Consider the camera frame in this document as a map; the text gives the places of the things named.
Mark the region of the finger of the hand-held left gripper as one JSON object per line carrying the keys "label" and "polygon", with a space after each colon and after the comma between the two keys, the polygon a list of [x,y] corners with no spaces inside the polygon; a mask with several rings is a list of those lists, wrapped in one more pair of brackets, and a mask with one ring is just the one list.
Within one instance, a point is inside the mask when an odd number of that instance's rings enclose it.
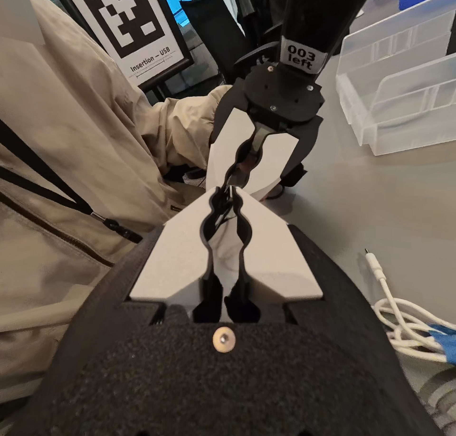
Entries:
{"label": "finger of the hand-held left gripper", "polygon": [[251,170],[244,187],[234,186],[233,191],[243,191],[258,201],[265,200],[279,184],[282,171],[298,142],[296,137],[286,132],[267,133],[258,148],[256,167]]}
{"label": "finger of the hand-held left gripper", "polygon": [[226,187],[237,166],[241,148],[254,137],[255,125],[248,114],[234,108],[215,142],[210,146],[207,167],[207,192]]}

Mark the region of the person's left hand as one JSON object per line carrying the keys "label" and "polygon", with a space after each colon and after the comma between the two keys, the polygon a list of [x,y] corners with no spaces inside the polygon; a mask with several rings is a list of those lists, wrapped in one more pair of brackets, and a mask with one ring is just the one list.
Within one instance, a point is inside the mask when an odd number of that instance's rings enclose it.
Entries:
{"label": "person's left hand", "polygon": [[241,182],[245,182],[247,180],[248,175],[250,174],[251,170],[255,168],[257,165],[257,157],[253,154],[248,154],[248,156],[240,163],[237,164],[237,170],[240,173],[238,177]]}

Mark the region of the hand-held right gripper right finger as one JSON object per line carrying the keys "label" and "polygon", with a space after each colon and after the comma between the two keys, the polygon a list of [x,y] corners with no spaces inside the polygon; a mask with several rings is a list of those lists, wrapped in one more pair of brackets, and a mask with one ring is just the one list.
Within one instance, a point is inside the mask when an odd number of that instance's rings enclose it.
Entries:
{"label": "hand-held right gripper right finger", "polygon": [[228,295],[234,323],[257,323],[270,306],[323,299],[287,222],[241,188],[233,189],[233,211],[242,244],[238,278]]}

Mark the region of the black office chair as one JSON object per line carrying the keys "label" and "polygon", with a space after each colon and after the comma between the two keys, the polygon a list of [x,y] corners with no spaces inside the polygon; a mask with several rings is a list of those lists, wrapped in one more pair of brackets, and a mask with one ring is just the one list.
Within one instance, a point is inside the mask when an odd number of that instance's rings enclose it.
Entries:
{"label": "black office chair", "polygon": [[224,0],[180,1],[190,24],[217,64],[225,84],[244,78],[250,69],[264,62],[273,62],[277,55],[278,32],[273,28],[269,0],[249,0],[253,12],[242,14],[240,22],[232,16]]}

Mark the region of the clear plastic bin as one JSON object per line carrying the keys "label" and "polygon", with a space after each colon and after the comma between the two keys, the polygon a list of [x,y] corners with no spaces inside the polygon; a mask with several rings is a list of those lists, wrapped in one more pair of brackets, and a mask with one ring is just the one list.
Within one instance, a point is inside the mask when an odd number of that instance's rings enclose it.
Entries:
{"label": "clear plastic bin", "polygon": [[360,97],[384,78],[455,53],[456,0],[424,0],[344,38],[336,72]]}
{"label": "clear plastic bin", "polygon": [[381,156],[455,141],[455,54],[390,67],[339,59],[336,91],[358,144]]}

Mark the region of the framed black-white marker sign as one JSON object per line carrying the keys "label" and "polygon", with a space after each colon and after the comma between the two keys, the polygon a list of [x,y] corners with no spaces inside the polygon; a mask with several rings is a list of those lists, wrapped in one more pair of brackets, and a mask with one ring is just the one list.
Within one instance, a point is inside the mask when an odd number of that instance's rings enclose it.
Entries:
{"label": "framed black-white marker sign", "polygon": [[167,0],[59,1],[145,93],[193,64]]}

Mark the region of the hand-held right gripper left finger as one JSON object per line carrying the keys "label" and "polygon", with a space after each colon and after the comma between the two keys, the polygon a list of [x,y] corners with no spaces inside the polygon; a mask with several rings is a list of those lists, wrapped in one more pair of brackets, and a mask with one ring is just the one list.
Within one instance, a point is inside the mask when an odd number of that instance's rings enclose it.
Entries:
{"label": "hand-held right gripper left finger", "polygon": [[226,194],[214,187],[168,221],[129,298],[179,305],[196,323],[218,323],[223,287],[214,272],[209,241],[226,210]]}

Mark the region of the person's left forearm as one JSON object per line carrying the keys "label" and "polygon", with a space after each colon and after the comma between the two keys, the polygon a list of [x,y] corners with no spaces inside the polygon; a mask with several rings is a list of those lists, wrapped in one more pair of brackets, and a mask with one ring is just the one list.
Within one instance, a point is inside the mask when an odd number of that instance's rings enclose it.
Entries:
{"label": "person's left forearm", "polygon": [[158,114],[155,135],[149,131],[143,138],[162,176],[173,167],[183,165],[207,169],[215,113],[231,88],[231,85],[221,85],[206,96],[167,98],[152,107]]}

